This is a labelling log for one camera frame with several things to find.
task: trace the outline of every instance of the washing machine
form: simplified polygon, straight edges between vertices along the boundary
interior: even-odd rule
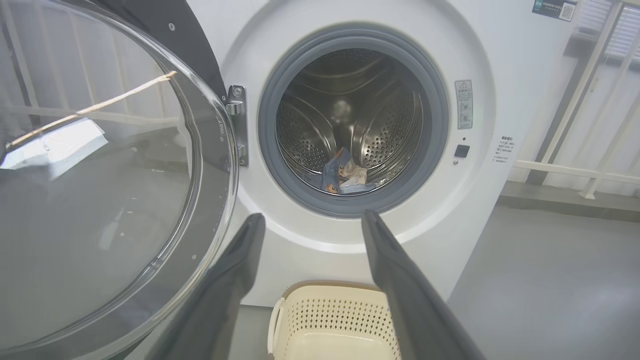
[[[13,201],[3,202],[20,204],[4,206],[3,238],[21,240],[3,245],[3,271],[39,272],[3,279],[20,289],[4,323],[24,334],[0,354],[91,357],[130,345],[188,297],[252,213],[266,232],[243,304],[273,306],[307,280],[371,284],[365,210],[448,299],[573,29],[532,6],[3,0],[3,69],[19,74],[3,75],[0,94],[10,125],[2,187]],[[38,77],[34,58],[61,70]],[[92,74],[72,81],[67,68]],[[139,86],[110,92],[114,81]],[[158,112],[148,123],[136,104],[151,92],[173,100],[145,100]],[[60,106],[47,105],[54,97]],[[69,136],[86,139],[52,158]],[[357,191],[325,181],[337,154],[366,173]],[[96,255],[117,246],[115,258]],[[118,284],[94,281],[105,273]]]

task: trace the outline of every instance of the gray rubber gasket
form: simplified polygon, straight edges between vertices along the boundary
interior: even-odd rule
[[[332,51],[365,48],[400,61],[420,81],[425,119],[422,138],[409,164],[391,182],[376,191],[339,197],[311,188],[287,166],[276,139],[276,113],[293,77],[307,64]],[[438,71],[431,60],[406,37],[370,24],[349,24],[324,29],[293,47],[271,73],[258,113],[260,149],[271,175],[281,189],[308,209],[331,217],[360,217],[365,210],[383,212],[413,195],[440,161],[449,130],[449,107]]]

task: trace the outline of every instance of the qr code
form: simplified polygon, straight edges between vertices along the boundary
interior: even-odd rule
[[[575,10],[574,4],[564,3],[562,10],[560,10],[560,19],[571,21],[574,10]]]

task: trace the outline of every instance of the printed specification label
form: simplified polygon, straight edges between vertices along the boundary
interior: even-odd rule
[[[515,145],[516,144],[513,142],[512,137],[502,136],[500,141],[498,141],[498,147],[495,149],[495,154],[493,154],[492,163],[506,163],[509,161]]]
[[[578,2],[572,0],[534,0],[532,13],[571,21]]]
[[[474,95],[471,80],[456,81],[458,98],[458,129],[471,129],[474,126]]]

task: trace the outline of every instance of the plastic laundry basket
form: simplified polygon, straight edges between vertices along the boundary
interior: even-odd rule
[[[301,282],[284,293],[269,321],[274,360],[400,360],[387,297],[379,289]]]

